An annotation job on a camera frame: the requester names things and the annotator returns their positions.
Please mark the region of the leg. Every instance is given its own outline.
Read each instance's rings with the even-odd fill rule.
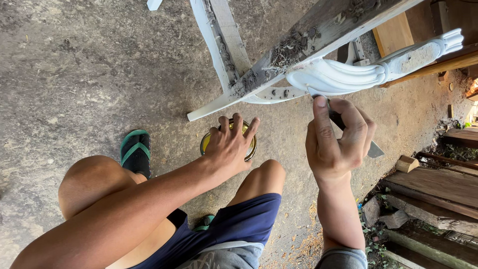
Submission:
[[[66,220],[82,212],[96,201],[146,181],[141,174],[122,168],[106,156],[92,156],[79,160],[66,173],[58,190],[60,208]],[[143,242],[109,269],[129,268],[144,261],[158,250],[176,231],[165,219]]]
[[[228,206],[266,193],[282,194],[284,181],[285,171],[281,164],[276,160],[267,160],[246,176]]]

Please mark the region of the left hand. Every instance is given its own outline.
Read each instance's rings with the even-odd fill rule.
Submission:
[[[249,170],[252,161],[244,161],[249,145],[257,132],[260,120],[255,117],[247,131],[242,134],[243,119],[240,113],[235,113],[232,118],[234,125],[229,129],[229,119],[226,116],[219,117],[221,130],[212,127],[209,132],[211,139],[207,145],[204,157],[212,160],[212,163],[221,167],[227,167],[230,177]]]

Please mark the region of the rock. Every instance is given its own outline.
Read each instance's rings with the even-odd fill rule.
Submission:
[[[373,196],[366,204],[362,206],[362,216],[365,227],[372,227],[380,216],[380,206],[377,197]]]
[[[405,222],[410,219],[410,216],[403,210],[396,211],[392,214],[384,215],[380,217],[380,221],[385,222],[387,228],[396,229],[400,228]]]

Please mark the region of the dirt ground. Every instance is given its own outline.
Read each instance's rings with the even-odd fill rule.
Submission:
[[[231,0],[251,62],[314,3]],[[123,137],[141,128],[151,134],[152,171],[160,175],[198,158],[201,137],[219,116],[234,112],[248,121],[261,118],[253,168],[272,158],[287,172],[262,268],[310,268],[317,262],[322,241],[314,211],[320,205],[304,148],[313,118],[309,96],[274,105],[238,103],[189,122],[186,114],[219,96],[221,88],[188,1],[165,0],[153,12],[146,1],[132,0],[0,0],[0,5],[0,268],[64,221],[57,190],[76,161],[91,155],[119,160]],[[433,36],[422,32],[422,38]],[[369,39],[364,49],[376,50]],[[374,118],[374,140],[386,153],[366,157],[353,171],[356,198],[361,200],[400,155],[431,144],[448,104],[456,118],[466,114],[471,103],[464,99],[462,79],[452,72],[439,84],[435,74],[344,96]],[[246,175],[185,204],[190,222],[224,207]]]

